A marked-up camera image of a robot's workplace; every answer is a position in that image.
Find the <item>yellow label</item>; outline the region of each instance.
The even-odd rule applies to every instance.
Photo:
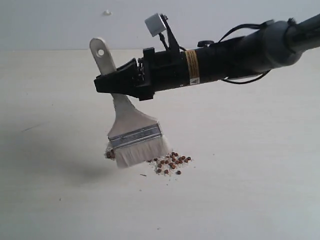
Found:
[[[195,50],[185,51],[186,62],[188,64],[190,85],[195,85],[200,83],[200,73],[199,64],[197,59],[197,54]]]

